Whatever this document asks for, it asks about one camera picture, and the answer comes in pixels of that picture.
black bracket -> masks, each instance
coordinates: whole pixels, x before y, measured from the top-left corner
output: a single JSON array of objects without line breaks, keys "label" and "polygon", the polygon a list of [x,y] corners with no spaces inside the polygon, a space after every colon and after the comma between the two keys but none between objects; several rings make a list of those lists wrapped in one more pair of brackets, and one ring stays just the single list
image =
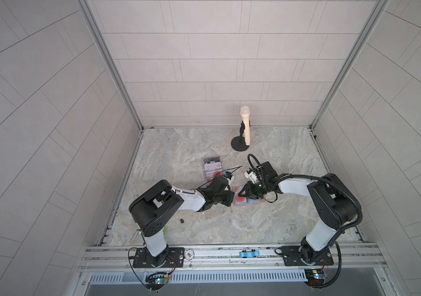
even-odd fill
[{"label": "black bracket", "polygon": [[[299,246],[282,246],[279,247],[281,254],[284,260],[284,266],[308,266],[301,260],[301,253],[299,252]],[[326,265],[333,265],[332,254],[328,247],[323,249],[319,256],[314,258],[316,265],[322,265],[323,260],[326,262]]]},{"label": "black bracket", "polygon": [[[184,258],[184,248],[169,248],[167,256],[172,257],[176,261],[176,266],[174,266],[174,263],[171,264],[169,260],[165,260],[160,268],[183,267],[184,260],[179,259],[179,257],[182,256]],[[133,259],[133,268],[155,268],[153,266],[153,260],[145,248],[136,250],[135,259]]]}]

metal plate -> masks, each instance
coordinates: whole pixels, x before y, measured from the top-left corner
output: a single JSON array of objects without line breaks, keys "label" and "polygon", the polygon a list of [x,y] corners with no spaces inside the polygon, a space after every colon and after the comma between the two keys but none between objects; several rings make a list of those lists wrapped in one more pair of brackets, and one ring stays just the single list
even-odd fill
[{"label": "metal plate", "polygon": [[[151,260],[146,255],[144,248],[137,249],[135,256],[138,257],[133,260],[133,268],[154,268],[151,264]],[[168,256],[172,257],[176,261],[176,266],[174,266],[174,264],[171,265],[169,260],[165,260],[164,264],[160,266],[160,268],[183,267],[184,261],[179,259],[179,257],[182,256],[182,258],[184,258],[184,248],[169,248]]]},{"label": "metal plate", "polygon": [[[299,256],[299,246],[282,246],[280,247],[280,249],[281,252],[289,254],[287,257],[283,256],[285,266],[308,266],[301,260],[301,257]],[[329,248],[327,248],[326,251],[319,256],[318,259],[320,261],[320,264],[316,262],[316,265],[322,265],[322,260],[326,262],[326,265],[333,265],[332,254],[330,253]]]}]

white wall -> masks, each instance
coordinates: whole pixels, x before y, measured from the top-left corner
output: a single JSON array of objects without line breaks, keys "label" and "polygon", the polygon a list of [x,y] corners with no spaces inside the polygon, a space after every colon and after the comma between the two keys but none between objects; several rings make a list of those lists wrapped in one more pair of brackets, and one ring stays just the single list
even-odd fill
[{"label": "white wall", "polygon": [[60,295],[137,133],[74,0],[0,0],[0,295]]},{"label": "white wall", "polygon": [[375,2],[88,3],[149,127],[308,125]]},{"label": "white wall", "polygon": [[421,295],[421,0],[392,0],[315,133],[364,205],[405,295]]}]

